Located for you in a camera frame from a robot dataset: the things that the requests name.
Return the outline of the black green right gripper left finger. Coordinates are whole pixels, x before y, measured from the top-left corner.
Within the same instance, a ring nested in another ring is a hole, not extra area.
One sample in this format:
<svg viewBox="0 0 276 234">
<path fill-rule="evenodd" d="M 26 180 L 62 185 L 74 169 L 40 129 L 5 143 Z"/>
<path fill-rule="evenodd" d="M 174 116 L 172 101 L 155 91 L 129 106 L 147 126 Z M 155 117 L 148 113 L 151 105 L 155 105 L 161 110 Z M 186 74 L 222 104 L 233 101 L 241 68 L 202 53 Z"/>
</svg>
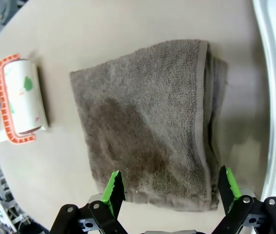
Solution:
<svg viewBox="0 0 276 234">
<path fill-rule="evenodd" d="M 79 208 L 73 204 L 61 207 L 50 230 L 51 234 L 124 234 L 126 230 L 118 221 L 125 191 L 121 172 L 111 174 L 100 200 L 94 200 Z"/>
</svg>

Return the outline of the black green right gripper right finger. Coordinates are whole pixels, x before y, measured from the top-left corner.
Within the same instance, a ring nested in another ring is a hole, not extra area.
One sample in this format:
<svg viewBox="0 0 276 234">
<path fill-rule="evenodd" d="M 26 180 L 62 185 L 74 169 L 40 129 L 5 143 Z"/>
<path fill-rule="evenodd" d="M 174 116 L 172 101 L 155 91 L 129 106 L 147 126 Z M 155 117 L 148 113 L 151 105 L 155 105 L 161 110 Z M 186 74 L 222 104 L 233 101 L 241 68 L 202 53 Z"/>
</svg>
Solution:
<svg viewBox="0 0 276 234">
<path fill-rule="evenodd" d="M 243 195 L 230 168 L 221 167 L 218 190 L 225 217 L 214 229 L 214 234 L 238 234 L 243 227 L 252 227 L 257 234 L 276 234 L 276 197 L 263 202 Z"/>
</svg>

